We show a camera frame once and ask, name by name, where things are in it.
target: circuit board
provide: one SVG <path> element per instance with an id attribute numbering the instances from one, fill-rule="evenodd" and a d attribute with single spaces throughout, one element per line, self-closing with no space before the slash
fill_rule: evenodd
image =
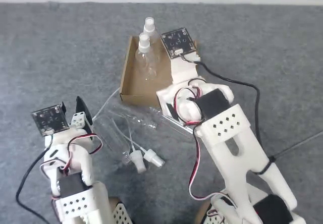
<path id="1" fill-rule="evenodd" d="M 65 114 L 59 104 L 34 111 L 31 115 L 43 137 L 69 129 Z"/>
<path id="2" fill-rule="evenodd" d="M 196 51 L 193 40 L 185 27 L 163 33 L 161 40 L 170 59 Z"/>

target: white spray cap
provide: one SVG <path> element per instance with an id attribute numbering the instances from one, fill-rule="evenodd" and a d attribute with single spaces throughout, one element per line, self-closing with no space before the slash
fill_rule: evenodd
<path id="1" fill-rule="evenodd" d="M 151 36 L 155 31 L 155 19 L 153 17 L 147 17 L 145 25 L 143 26 L 143 32 Z"/>
<path id="2" fill-rule="evenodd" d="M 138 49 L 142 53 L 149 52 L 150 48 L 150 43 L 149 43 L 149 36 L 146 35 L 145 33 L 141 33 L 139 35 L 139 44 L 138 44 Z"/>
<path id="3" fill-rule="evenodd" d="M 146 151 L 143 158 L 146 159 L 148 162 L 153 163 L 157 167 L 162 167 L 165 164 L 165 161 L 158 157 L 152 149 Z"/>
<path id="4" fill-rule="evenodd" d="M 136 165 L 139 174 L 146 171 L 145 163 L 143 162 L 142 153 L 140 150 L 135 150 L 130 154 L 131 161 Z"/>

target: white plastic bracket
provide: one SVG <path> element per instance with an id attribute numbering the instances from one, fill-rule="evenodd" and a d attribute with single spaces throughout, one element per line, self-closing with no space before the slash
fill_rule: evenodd
<path id="1" fill-rule="evenodd" d="M 192 61 L 201 60 L 201 58 L 195 51 L 186 54 L 185 58 Z M 196 64 L 184 61 L 181 57 L 171 59 L 171 72 L 173 84 L 178 84 L 183 81 L 196 78 L 198 76 L 196 71 Z"/>
<path id="2" fill-rule="evenodd" d="M 61 221 L 85 215 L 98 209 L 93 188 L 57 200 L 56 207 Z"/>
<path id="3" fill-rule="evenodd" d="M 237 205 L 239 216 L 252 224 L 261 224 L 249 200 L 246 175 L 248 171 L 262 171 L 269 159 L 253 134 L 240 105 L 204 122 L 196 133 L 223 176 L 226 191 Z M 239 148 L 236 156 L 225 143 L 230 138 L 234 139 Z M 274 194 L 284 200 L 290 211 L 297 206 L 295 196 L 274 163 L 260 177 L 268 183 Z"/>

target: cardboard tray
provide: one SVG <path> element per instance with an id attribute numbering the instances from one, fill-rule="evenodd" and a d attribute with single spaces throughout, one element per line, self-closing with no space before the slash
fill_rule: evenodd
<path id="1" fill-rule="evenodd" d="M 165 89 L 172 84 L 171 61 L 160 40 L 157 43 L 162 48 L 162 51 L 160 63 L 157 68 L 157 77 L 154 80 L 144 80 L 134 65 L 138 42 L 139 37 L 131 36 L 129 39 L 120 84 L 120 98 L 126 104 L 160 108 L 156 91 Z"/>

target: clear plastic bottle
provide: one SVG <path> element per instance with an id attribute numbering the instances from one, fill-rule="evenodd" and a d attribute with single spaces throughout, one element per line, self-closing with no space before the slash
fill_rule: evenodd
<path id="1" fill-rule="evenodd" d="M 139 44 L 136 51 L 136 68 L 145 77 L 145 80 L 152 80 L 157 76 L 156 55 L 150 47 L 148 35 L 139 35 Z"/>
<path id="2" fill-rule="evenodd" d="M 112 117 L 107 114 L 99 115 L 93 124 L 93 132 L 103 141 L 103 146 L 107 146 L 108 156 L 114 161 L 121 161 L 123 164 L 128 164 L 131 161 L 130 144 L 117 128 L 126 127 L 127 122 L 124 118 Z"/>
<path id="3" fill-rule="evenodd" d="M 160 35 L 155 27 L 155 19 L 153 17 L 146 18 L 145 25 L 143 26 L 143 33 L 149 36 L 150 45 L 157 58 L 157 63 L 160 62 L 162 45 L 160 43 Z"/>

